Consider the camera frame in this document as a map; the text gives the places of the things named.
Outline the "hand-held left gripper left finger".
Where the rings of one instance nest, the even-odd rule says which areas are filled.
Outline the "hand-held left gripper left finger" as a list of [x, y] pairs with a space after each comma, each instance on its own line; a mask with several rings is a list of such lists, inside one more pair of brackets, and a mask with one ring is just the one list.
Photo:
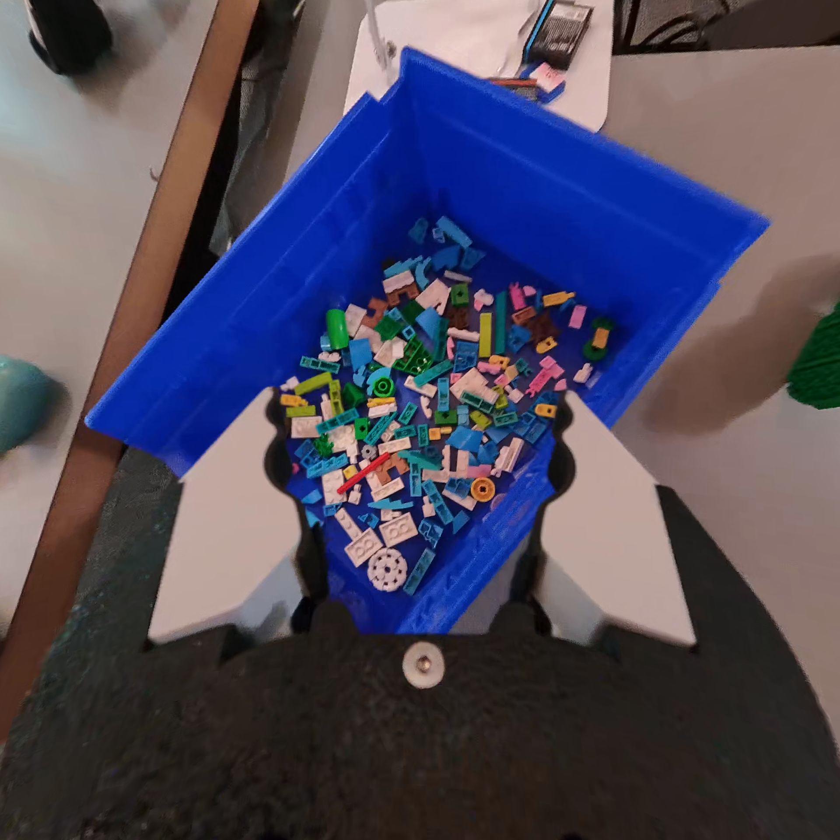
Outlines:
[[182, 478], [153, 645], [222, 626], [263, 644], [303, 623], [319, 551], [304, 507], [284, 489], [291, 471], [279, 396], [259, 392]]

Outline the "black blue-edged flat box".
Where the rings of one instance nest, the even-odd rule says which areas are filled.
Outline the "black blue-edged flat box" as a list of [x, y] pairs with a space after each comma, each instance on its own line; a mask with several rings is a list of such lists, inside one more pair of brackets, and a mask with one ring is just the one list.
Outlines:
[[574, 2], [544, 2], [524, 42], [522, 63], [546, 63], [555, 70], [568, 71], [593, 12], [593, 7]]

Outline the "small blue block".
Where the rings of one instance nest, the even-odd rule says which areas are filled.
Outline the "small blue block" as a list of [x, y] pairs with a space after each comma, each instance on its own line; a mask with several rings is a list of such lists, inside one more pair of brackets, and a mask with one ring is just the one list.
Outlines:
[[534, 100], [544, 107], [559, 98], [566, 88], [566, 73], [547, 62], [522, 65], [518, 78], [535, 83]]

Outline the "teal round object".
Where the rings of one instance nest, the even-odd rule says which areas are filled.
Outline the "teal round object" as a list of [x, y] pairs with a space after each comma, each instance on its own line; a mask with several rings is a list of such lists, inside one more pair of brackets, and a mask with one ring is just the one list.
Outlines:
[[56, 384], [37, 365], [1, 356], [1, 456], [42, 428], [55, 396]]

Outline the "pile of lego pieces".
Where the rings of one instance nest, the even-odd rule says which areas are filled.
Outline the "pile of lego pieces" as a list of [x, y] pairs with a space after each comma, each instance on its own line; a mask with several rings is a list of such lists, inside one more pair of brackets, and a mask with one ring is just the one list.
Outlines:
[[474, 283], [487, 252], [450, 217], [420, 217], [365, 308], [330, 314], [318, 356], [280, 387], [308, 523], [378, 592], [415, 597], [500, 505], [559, 414], [597, 381], [616, 321], [575, 290], [519, 274]]

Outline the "blue plastic bin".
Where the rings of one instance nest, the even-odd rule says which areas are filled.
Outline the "blue plastic bin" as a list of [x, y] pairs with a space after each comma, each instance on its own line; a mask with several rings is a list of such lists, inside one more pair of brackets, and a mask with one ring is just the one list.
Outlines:
[[[759, 214], [597, 134], [409, 49], [382, 100], [364, 95], [164, 322], [87, 425], [180, 478], [259, 392], [300, 377], [330, 314], [382, 293], [420, 217], [447, 216], [485, 250], [476, 285], [519, 274], [575, 290], [616, 321], [616, 347], [576, 393], [608, 428], [719, 281], [766, 230]], [[548, 494], [550, 428], [466, 547], [415, 597], [375, 590], [322, 530], [329, 588], [372, 634], [445, 633], [516, 549]]]

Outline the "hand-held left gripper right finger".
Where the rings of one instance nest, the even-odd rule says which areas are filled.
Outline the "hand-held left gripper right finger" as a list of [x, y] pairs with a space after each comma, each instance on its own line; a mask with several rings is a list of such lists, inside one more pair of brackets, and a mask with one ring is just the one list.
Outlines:
[[608, 627], [697, 641], [655, 479], [574, 392], [563, 392], [538, 478], [524, 588], [540, 632], [590, 645]]

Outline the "green lego leaf build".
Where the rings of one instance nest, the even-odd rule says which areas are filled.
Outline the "green lego leaf build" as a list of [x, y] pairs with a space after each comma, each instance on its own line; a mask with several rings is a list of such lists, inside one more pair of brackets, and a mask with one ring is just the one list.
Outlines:
[[816, 324], [787, 377], [787, 393], [818, 410], [839, 407], [839, 303]]

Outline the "black rounded object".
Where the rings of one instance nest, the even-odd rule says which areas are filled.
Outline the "black rounded object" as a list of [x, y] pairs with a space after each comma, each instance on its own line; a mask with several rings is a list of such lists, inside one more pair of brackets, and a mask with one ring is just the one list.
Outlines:
[[95, 1], [25, 1], [28, 39], [38, 58], [63, 77], [87, 74], [113, 45]]

